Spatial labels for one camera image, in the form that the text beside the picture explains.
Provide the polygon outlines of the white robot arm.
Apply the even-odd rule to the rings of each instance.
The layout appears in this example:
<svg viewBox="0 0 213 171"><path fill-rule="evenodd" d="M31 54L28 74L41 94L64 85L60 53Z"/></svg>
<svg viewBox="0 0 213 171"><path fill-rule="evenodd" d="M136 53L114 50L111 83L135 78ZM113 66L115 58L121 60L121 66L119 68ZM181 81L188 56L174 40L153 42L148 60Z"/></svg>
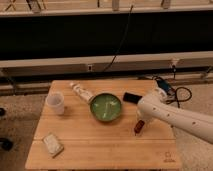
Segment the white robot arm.
<svg viewBox="0 0 213 171"><path fill-rule="evenodd" d="M167 105L166 100L166 92L155 88L139 100L137 107L141 114L157 118L213 144L213 116Z"/></svg>

